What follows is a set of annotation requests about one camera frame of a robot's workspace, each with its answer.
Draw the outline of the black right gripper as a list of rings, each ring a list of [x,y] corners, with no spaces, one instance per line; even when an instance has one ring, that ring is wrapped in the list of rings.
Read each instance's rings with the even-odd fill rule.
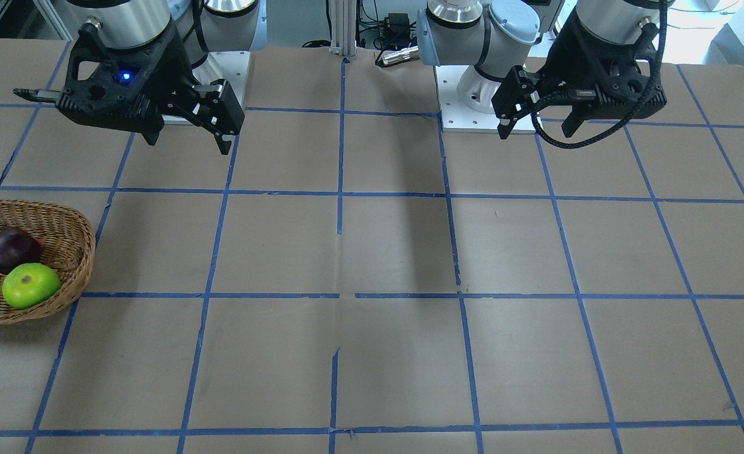
[[[155,146],[165,122],[156,116],[153,103],[158,97],[152,93],[154,74],[166,55],[172,59],[182,54],[190,63],[182,38],[173,20],[168,20],[147,43],[115,49],[103,41],[104,26],[95,18],[80,26],[61,90],[18,87],[14,93],[29,102],[52,104],[76,124],[139,133],[148,146]],[[228,156],[234,134],[214,132],[214,140],[220,154]]]

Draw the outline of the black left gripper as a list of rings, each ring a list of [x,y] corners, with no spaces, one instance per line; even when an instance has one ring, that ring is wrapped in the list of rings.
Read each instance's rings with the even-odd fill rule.
[[[545,64],[531,73],[514,66],[491,98],[500,118],[497,132],[507,140],[517,120],[542,98],[561,93],[553,106],[571,106],[561,130],[572,138],[587,120],[620,120],[632,111],[643,89],[646,103],[634,114],[642,120],[667,104],[660,77],[639,66],[657,60],[657,9],[574,9],[552,44]]]

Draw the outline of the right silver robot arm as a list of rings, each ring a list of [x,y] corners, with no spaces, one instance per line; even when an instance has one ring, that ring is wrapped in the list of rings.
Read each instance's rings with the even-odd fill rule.
[[[227,155],[245,113],[217,52],[267,44],[264,1],[192,1],[174,16],[165,1],[71,1],[78,37],[61,90],[14,89],[79,125],[135,132],[154,146],[175,116],[213,135]]]

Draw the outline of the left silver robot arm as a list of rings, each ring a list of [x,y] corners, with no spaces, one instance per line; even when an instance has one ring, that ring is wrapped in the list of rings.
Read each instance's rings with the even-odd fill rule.
[[[541,37],[541,17],[524,1],[429,1],[419,12],[416,38],[427,66],[465,67],[456,92],[467,108],[496,116],[502,140],[529,117],[544,141],[577,149],[666,106],[660,72],[669,6],[579,1],[535,72],[524,63]],[[562,142],[539,120],[551,106],[571,108],[561,126],[568,138],[588,120],[615,124],[588,140]]]

